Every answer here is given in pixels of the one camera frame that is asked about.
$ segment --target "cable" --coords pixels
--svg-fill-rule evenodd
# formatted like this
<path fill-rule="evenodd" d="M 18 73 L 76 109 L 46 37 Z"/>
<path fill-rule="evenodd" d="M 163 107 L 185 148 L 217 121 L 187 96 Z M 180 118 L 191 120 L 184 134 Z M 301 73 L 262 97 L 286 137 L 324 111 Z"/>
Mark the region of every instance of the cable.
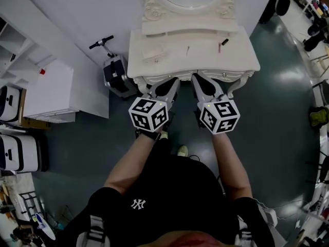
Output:
<path fill-rule="evenodd" d="M 291 236 L 291 234 L 293 233 L 293 231 L 294 231 L 295 229 L 297 229 L 295 226 L 296 226 L 296 224 L 297 224 L 298 217 L 299 217 L 299 208 L 297 209 L 296 222 L 295 222 L 295 224 L 294 224 L 294 227 L 293 227 L 292 230 L 290 231 L 289 235 L 286 237 L 286 239 L 285 239 L 286 241 L 288 241 L 288 239 L 289 239 L 289 237 Z"/>
<path fill-rule="evenodd" d="M 190 155 L 189 158 L 191 159 L 192 156 L 196 156 L 200 162 L 200 157 L 198 157 L 196 154 L 193 154 L 193 155 Z"/>
<path fill-rule="evenodd" d="M 263 205 L 264 207 L 262 207 L 262 208 L 268 208 L 268 207 L 265 206 L 264 203 L 259 202 L 257 199 L 254 198 L 254 200 L 256 200 L 257 203 L 260 204 L 260 206 Z M 296 200 L 296 201 L 291 201 L 291 202 L 289 202 L 289 203 L 287 203 L 287 204 L 284 204 L 284 205 L 281 205 L 281 206 L 278 206 L 278 207 L 273 207 L 273 209 L 275 209 L 275 208 L 282 208 L 282 207 L 284 207 L 284 206 L 286 206 L 286 205 L 290 205 L 290 204 L 297 203 L 297 202 L 301 202 L 301 201 L 303 201 L 303 202 L 305 202 L 305 203 L 308 203 L 308 202 L 305 201 L 305 200 Z"/>
<path fill-rule="evenodd" d="M 286 220 L 286 219 L 290 218 L 291 216 L 294 216 L 295 214 L 296 214 L 296 213 L 291 214 L 290 216 L 285 217 L 285 218 L 279 218 L 279 217 L 277 217 L 277 219 L 278 219 L 278 220 Z"/>

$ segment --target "white vanity table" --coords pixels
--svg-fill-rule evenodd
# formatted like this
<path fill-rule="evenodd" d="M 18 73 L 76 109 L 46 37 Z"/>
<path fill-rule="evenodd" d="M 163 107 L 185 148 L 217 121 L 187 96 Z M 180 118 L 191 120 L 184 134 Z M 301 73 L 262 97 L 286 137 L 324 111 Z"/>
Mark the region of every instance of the white vanity table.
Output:
<path fill-rule="evenodd" d="M 128 66 L 142 93 L 147 84 L 167 77 L 191 80 L 199 72 L 235 82 L 228 91 L 233 98 L 260 70 L 245 29 L 237 25 L 234 0 L 144 1 L 143 26 L 131 32 Z"/>

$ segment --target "epoxy floor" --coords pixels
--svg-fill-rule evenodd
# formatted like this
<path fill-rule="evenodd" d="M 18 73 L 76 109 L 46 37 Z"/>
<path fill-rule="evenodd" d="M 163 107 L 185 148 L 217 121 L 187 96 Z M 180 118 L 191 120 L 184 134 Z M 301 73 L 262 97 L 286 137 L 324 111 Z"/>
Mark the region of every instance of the epoxy floor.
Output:
<path fill-rule="evenodd" d="M 315 180 L 317 173 L 305 164 L 319 158 L 319 133 L 308 122 L 314 96 L 300 54 L 279 17 L 258 25 L 251 41 L 261 71 L 234 92 L 241 119 L 229 137 L 248 172 L 253 196 L 268 207 L 284 205 L 276 211 L 288 218 L 279 220 L 277 229 L 291 242 L 298 233 L 295 222 L 303 219 L 296 205 L 311 200 L 314 190 L 305 180 Z M 50 168 L 33 173 L 33 181 L 51 213 L 67 205 L 77 215 L 102 187 L 135 139 L 128 114 L 133 100 L 111 95 L 109 119 L 79 113 L 75 123 L 54 125 L 46 133 Z M 198 128 L 195 110 L 190 83 L 182 83 L 169 129 L 173 152 L 187 145 L 190 154 L 218 175 L 210 133 Z"/>

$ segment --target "vanity drawer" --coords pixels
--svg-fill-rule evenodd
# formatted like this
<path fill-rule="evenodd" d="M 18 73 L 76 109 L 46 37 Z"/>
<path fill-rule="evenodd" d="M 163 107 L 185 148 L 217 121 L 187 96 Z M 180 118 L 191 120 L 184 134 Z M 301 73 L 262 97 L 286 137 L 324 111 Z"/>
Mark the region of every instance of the vanity drawer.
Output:
<path fill-rule="evenodd" d="M 177 77 L 180 80 L 191 80 L 191 76 L 193 73 L 197 72 L 196 70 L 176 72 L 167 75 L 161 76 L 144 76 L 144 80 L 147 84 L 154 85 L 155 83 L 167 79 L 169 76 Z M 225 70 L 199 70 L 203 74 L 207 75 L 209 78 L 218 79 L 225 82 L 234 82 L 241 78 L 245 72 L 228 72 Z"/>
<path fill-rule="evenodd" d="M 161 80 L 167 79 L 169 77 L 177 77 L 180 80 L 191 80 L 191 76 L 193 73 L 195 73 L 195 71 L 177 72 L 177 73 L 161 75 L 161 76 L 144 76 L 144 80 L 146 81 L 147 84 L 151 84 L 151 85 Z"/>
<path fill-rule="evenodd" d="M 241 78 L 245 72 L 228 72 L 225 70 L 202 70 L 203 74 L 212 79 L 221 80 L 224 82 L 234 82 Z"/>

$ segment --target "black handle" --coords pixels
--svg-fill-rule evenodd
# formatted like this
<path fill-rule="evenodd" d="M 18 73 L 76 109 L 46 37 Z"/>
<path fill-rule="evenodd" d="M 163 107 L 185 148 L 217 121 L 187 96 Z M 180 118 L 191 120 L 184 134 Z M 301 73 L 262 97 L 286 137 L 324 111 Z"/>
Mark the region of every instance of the black handle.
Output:
<path fill-rule="evenodd" d="M 109 36 L 106 39 L 102 39 L 102 41 L 103 41 L 103 43 L 105 43 L 105 42 L 111 40 L 112 38 L 114 38 L 114 36 Z"/>
<path fill-rule="evenodd" d="M 109 37 L 107 37 L 107 38 L 104 38 L 104 39 L 102 39 L 102 43 L 105 44 L 107 41 L 111 40 L 112 38 L 114 38 L 114 36 L 109 36 Z M 89 49 L 92 49 L 92 48 L 94 48 L 94 47 L 99 47 L 99 46 L 100 46 L 100 44 L 99 44 L 98 41 L 97 41 L 95 44 L 91 45 L 91 46 L 89 47 Z"/>
<path fill-rule="evenodd" d="M 8 104 L 9 104 L 10 106 L 12 106 L 12 99 L 13 99 L 13 97 L 14 97 L 14 96 L 12 96 L 12 95 L 9 96 L 9 102 L 8 102 Z"/>
<path fill-rule="evenodd" d="M 97 47 L 97 46 L 98 46 L 98 42 L 96 42 L 94 45 L 91 45 L 91 46 L 89 47 L 89 49 L 92 49 L 92 48 Z"/>
<path fill-rule="evenodd" d="M 8 159 L 12 161 L 12 154 L 11 154 L 11 149 L 8 149 Z"/>

